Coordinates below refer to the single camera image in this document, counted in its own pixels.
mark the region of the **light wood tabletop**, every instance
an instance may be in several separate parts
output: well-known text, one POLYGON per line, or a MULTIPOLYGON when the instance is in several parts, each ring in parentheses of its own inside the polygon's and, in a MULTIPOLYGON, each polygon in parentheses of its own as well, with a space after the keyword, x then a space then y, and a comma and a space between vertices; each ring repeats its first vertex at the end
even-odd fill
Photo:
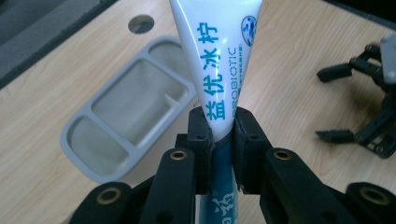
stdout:
MULTIPOLYGON (((358 56, 391 30, 319 0, 264 0, 239 106, 274 147, 295 151, 326 185, 370 182, 396 193, 396 156, 333 145, 316 130, 357 131, 384 93, 367 76, 323 84, 316 72, 358 56)), ((60 223, 98 183, 64 155, 61 131, 150 40, 177 36, 166 0, 120 0, 0 90, 0 222, 60 223), (150 15, 136 35, 128 22, 150 15)), ((240 223, 264 223, 258 196, 239 196, 240 223)))

